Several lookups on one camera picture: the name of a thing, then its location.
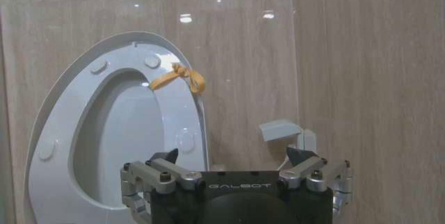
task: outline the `white toilet seat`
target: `white toilet seat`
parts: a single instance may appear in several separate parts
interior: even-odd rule
[[[39,141],[29,166],[28,193],[37,223],[134,223],[130,210],[120,204],[108,204],[119,201],[119,167],[124,162],[146,160],[155,152],[178,147],[178,164],[191,170],[207,169],[202,102],[190,93],[187,83],[176,79],[154,92],[147,88],[148,83],[131,88],[131,103],[126,104],[127,98],[120,98],[120,101],[116,99],[115,102],[120,103],[120,107],[130,104],[128,107],[108,113],[123,119],[104,123],[104,129],[108,129],[104,130],[108,131],[104,137],[107,142],[100,142],[102,152],[94,156],[100,164],[99,191],[103,192],[99,195],[106,203],[94,200],[86,193],[73,172],[79,132],[102,89],[114,78],[124,77],[127,73],[139,74],[147,81],[152,81],[170,72],[171,63],[178,62],[188,66],[180,52],[164,39],[150,33],[130,32],[102,41],[79,58],[73,66],[80,65],[83,68],[78,74],[73,68],[65,71],[45,104],[55,101],[51,95],[59,94],[59,98],[45,119],[37,118],[32,134],[39,137]],[[158,105],[159,112],[150,111],[150,107],[144,108],[146,103],[151,108]],[[123,134],[119,132],[122,126],[135,126],[130,123],[126,125],[128,121],[140,123],[139,128],[131,128],[131,133]],[[150,150],[160,141],[163,145]]]

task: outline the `white plastic piece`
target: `white plastic piece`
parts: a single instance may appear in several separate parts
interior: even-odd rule
[[[91,73],[92,74],[102,73],[106,70],[107,65],[108,65],[107,60],[98,60],[91,66]]]
[[[41,143],[41,149],[39,150],[39,157],[41,160],[48,160],[55,152],[56,140],[44,140]]]
[[[297,148],[317,153],[317,135],[311,130],[305,129],[298,135]]]
[[[140,51],[155,52],[162,57],[158,69],[144,67]],[[108,107],[107,111],[96,112],[91,108],[102,93],[107,93],[114,77],[126,79],[127,74],[138,73],[151,81],[172,70],[171,63],[188,66],[175,47],[154,34],[130,32],[102,41],[60,77],[39,112],[31,139],[31,148],[32,142],[37,143],[29,162],[28,191],[37,223],[134,223],[120,203],[119,169],[126,162],[144,161],[155,152],[176,148],[175,134],[184,128],[199,134],[194,136],[195,148],[179,154],[178,165],[190,170],[207,169],[202,102],[195,101],[182,79],[155,91],[140,83],[124,88],[118,84],[111,91],[115,98],[104,96],[104,101],[99,101],[99,105]],[[88,141],[95,152],[86,152],[84,156],[95,155],[91,169],[96,170],[98,178],[83,178],[73,171],[82,133],[91,134]],[[96,195],[84,191],[80,180],[102,183],[92,189]]]
[[[275,120],[259,125],[266,142],[301,133],[301,127],[289,120]]]
[[[190,153],[195,148],[195,133],[190,133],[188,129],[183,129],[176,135],[176,142],[179,151],[182,153]]]
[[[144,63],[148,68],[156,69],[160,65],[160,58],[155,55],[150,55],[146,57]]]

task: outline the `toilet lid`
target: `toilet lid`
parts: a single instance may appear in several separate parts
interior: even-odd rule
[[[182,79],[148,88],[172,63],[190,67],[166,39],[128,32],[98,43],[59,78],[28,155],[37,223],[134,223],[122,205],[119,169],[155,152],[178,148],[178,165],[207,169],[199,96]]]

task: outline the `screw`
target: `screw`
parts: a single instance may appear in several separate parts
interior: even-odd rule
[[[128,171],[128,168],[130,168],[130,163],[126,163],[124,164],[124,171]]]
[[[313,174],[311,174],[311,178],[314,178],[315,180],[321,180],[322,179],[322,172],[319,170],[314,170]]]
[[[168,182],[172,178],[172,175],[168,172],[162,172],[159,175],[160,182]]]
[[[196,172],[190,172],[184,175],[186,179],[194,179],[196,177],[198,173]]]

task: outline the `wall tile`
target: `wall tile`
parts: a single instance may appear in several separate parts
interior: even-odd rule
[[[204,75],[211,162],[231,170],[278,166],[283,143],[263,143],[258,124],[298,120],[291,13],[290,0],[8,0],[1,15],[17,223],[29,223],[25,155],[44,96],[75,58],[120,32],[167,37]],[[191,23],[179,21],[182,14],[191,14]]]
[[[444,0],[294,2],[302,124],[355,171],[345,223],[442,223]]]

